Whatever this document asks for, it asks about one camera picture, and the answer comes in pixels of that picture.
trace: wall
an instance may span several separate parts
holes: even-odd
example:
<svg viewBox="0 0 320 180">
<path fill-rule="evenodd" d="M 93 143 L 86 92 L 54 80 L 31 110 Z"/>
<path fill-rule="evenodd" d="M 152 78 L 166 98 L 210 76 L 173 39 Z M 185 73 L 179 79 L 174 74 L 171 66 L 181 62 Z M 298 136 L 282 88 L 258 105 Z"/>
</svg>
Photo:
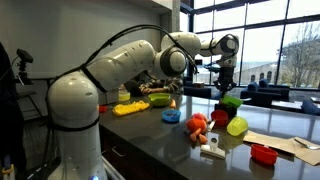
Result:
<svg viewBox="0 0 320 180">
<path fill-rule="evenodd" d="M 57 76 L 74 68 L 117 32 L 137 24 L 160 24 L 160 14 L 125 0 L 0 0 L 0 41 L 10 59 L 16 49 L 28 51 L 34 58 L 27 64 L 29 77 Z M 122 44 L 148 40 L 160 50 L 160 33 L 142 30 L 122 37 L 101 55 Z M 32 86 L 17 85 L 19 91 L 36 90 L 34 96 L 44 115 L 45 82 Z M 21 102 L 23 110 L 28 102 Z"/>
</svg>

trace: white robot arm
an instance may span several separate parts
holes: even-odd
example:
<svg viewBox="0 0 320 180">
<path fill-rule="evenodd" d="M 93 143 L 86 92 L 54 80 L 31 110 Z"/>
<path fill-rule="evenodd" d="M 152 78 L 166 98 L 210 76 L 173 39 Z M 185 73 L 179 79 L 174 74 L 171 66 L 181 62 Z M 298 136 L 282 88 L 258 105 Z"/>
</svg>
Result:
<svg viewBox="0 0 320 180">
<path fill-rule="evenodd" d="M 167 33 L 161 52 L 140 40 L 93 60 L 104 46 L 89 58 L 91 61 L 57 78 L 48 90 L 50 127 L 57 130 L 61 154 L 61 164 L 48 179 L 107 179 L 100 151 L 99 96 L 143 71 L 157 79 L 180 75 L 187 59 L 194 65 L 192 57 L 205 52 L 195 34 L 184 32 Z"/>
</svg>

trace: cabinet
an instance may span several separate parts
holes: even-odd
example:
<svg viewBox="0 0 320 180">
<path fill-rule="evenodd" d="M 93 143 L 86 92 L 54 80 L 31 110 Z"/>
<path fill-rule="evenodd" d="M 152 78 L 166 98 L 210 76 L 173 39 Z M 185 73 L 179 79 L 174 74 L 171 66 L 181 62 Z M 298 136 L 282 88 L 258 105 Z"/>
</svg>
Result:
<svg viewBox="0 0 320 180">
<path fill-rule="evenodd" d="M 125 179 L 186 179 L 102 126 L 100 140 L 103 157 Z"/>
</svg>

